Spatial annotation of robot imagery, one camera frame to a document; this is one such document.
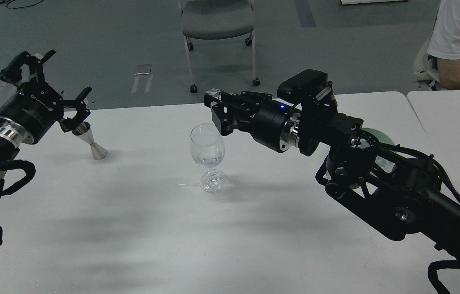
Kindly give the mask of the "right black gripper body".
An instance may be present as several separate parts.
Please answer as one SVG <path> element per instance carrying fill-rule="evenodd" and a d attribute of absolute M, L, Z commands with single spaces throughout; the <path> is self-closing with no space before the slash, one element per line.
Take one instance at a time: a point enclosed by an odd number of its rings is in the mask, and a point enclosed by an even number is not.
<path fill-rule="evenodd" d="M 278 153 L 299 145 L 300 111 L 266 93 L 240 93 L 255 102 L 254 107 L 237 107 L 239 131 Z"/>

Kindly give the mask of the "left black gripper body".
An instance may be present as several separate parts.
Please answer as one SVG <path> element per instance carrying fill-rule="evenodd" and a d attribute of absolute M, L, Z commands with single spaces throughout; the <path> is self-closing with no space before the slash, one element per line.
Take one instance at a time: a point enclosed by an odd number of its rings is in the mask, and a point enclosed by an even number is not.
<path fill-rule="evenodd" d="M 55 121 L 62 119 L 62 95 L 49 84 L 22 84 L 0 107 L 0 123 L 12 121 L 28 132 L 23 140 L 35 145 Z"/>

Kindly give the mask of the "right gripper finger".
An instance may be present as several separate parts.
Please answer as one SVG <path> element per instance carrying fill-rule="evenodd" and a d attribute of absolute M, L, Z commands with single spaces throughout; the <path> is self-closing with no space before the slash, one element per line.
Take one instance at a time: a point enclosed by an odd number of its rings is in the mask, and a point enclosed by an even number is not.
<path fill-rule="evenodd" d="M 222 92 L 221 99 L 215 99 L 204 93 L 204 106 L 211 107 L 215 104 L 221 104 L 223 106 L 235 106 L 235 107 L 254 107 L 255 102 L 241 94 L 231 94 Z"/>
<path fill-rule="evenodd" d="M 234 130 L 239 129 L 240 124 L 237 121 L 238 108 L 236 106 L 211 102 L 210 109 L 212 121 L 221 136 L 228 136 Z"/>

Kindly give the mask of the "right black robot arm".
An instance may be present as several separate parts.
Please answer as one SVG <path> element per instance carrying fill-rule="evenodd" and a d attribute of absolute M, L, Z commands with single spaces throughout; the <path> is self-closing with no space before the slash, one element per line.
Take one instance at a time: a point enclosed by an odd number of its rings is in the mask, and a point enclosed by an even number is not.
<path fill-rule="evenodd" d="M 447 294 L 438 270 L 460 269 L 460 194 L 434 156 L 380 142 L 362 119 L 338 112 L 331 86 L 278 98 L 212 89 L 204 104 L 223 136 L 237 129 L 278 153 L 293 146 L 305 156 L 328 145 L 315 176 L 327 195 L 390 240 L 422 233 L 450 254 L 452 260 L 432 262 L 427 274 L 434 289 Z"/>

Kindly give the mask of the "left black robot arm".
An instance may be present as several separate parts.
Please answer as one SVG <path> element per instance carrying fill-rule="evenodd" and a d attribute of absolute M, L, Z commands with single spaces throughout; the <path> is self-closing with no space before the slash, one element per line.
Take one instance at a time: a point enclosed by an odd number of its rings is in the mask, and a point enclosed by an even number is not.
<path fill-rule="evenodd" d="M 0 80 L 16 87 L 0 107 L 0 199 L 28 184 L 36 173 L 32 162 L 16 159 L 21 144 L 35 145 L 59 123 L 63 132 L 80 136 L 90 130 L 85 99 L 91 87 L 76 99 L 64 99 L 45 80 L 43 65 L 55 54 L 42 57 L 21 52 L 0 71 Z M 0 246 L 3 230 L 0 227 Z"/>

